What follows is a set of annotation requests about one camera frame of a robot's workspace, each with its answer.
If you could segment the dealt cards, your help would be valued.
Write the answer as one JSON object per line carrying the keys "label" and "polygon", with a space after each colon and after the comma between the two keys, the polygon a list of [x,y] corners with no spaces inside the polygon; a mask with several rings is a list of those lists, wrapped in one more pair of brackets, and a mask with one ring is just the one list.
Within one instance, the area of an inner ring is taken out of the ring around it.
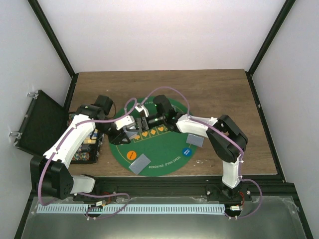
{"label": "dealt cards", "polygon": [[149,164],[151,160],[145,155],[141,154],[130,166],[129,169],[136,175],[139,175]]}
{"label": "dealt cards", "polygon": [[196,147],[203,147],[204,137],[195,134],[188,134],[186,143],[194,145]]}

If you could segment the orange big blind button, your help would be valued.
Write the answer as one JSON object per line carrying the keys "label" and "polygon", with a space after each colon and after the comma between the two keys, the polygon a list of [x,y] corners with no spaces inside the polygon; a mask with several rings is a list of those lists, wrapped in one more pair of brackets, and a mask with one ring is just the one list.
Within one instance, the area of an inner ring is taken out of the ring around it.
{"label": "orange big blind button", "polygon": [[126,155],[127,159],[133,161],[137,158],[137,153],[133,150],[129,151]]}

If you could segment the blue patterned card deck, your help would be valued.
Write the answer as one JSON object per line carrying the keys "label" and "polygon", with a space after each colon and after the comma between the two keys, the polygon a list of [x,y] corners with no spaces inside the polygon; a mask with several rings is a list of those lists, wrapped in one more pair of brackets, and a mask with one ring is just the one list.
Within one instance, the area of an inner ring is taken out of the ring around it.
{"label": "blue patterned card deck", "polygon": [[132,139],[132,138],[136,137],[136,135],[138,134],[138,130],[134,126],[131,128],[127,127],[125,129],[125,133],[129,139]]}

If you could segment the blue small blind button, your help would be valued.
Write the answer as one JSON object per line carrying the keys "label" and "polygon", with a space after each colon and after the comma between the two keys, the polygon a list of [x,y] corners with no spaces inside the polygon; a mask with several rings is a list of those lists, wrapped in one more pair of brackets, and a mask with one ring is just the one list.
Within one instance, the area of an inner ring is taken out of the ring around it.
{"label": "blue small blind button", "polygon": [[192,149],[189,147],[186,147],[182,150],[182,155],[184,157],[191,157],[193,155]]}

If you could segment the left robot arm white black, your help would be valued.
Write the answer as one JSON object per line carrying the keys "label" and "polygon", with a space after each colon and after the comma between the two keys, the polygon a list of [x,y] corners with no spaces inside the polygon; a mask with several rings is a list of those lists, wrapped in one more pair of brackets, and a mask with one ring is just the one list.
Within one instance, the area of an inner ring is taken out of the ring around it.
{"label": "left robot arm white black", "polygon": [[45,205],[43,195],[65,199],[70,194],[84,193],[90,201],[97,201],[101,197],[102,189],[95,184],[94,178],[72,176],[68,168],[84,139],[95,129],[107,135],[113,143],[130,141],[124,129],[134,126],[135,120],[129,112],[117,119],[108,118],[112,104],[109,97],[100,95],[94,104],[81,105],[57,142],[42,156],[32,158],[31,182],[41,205]]}

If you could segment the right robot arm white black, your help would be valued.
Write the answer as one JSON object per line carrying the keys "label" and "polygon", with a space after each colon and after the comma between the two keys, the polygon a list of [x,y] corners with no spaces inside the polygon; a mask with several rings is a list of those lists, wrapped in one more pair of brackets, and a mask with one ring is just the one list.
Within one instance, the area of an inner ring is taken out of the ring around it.
{"label": "right robot arm white black", "polygon": [[144,101],[136,104],[135,110],[141,115],[137,119],[138,130],[144,132],[164,125],[171,132],[208,138],[223,164],[221,194],[228,201],[234,200],[240,193],[241,164],[248,144],[243,131],[228,115],[201,118],[177,112],[165,95],[154,97],[153,103],[156,108],[153,115],[144,107]]}

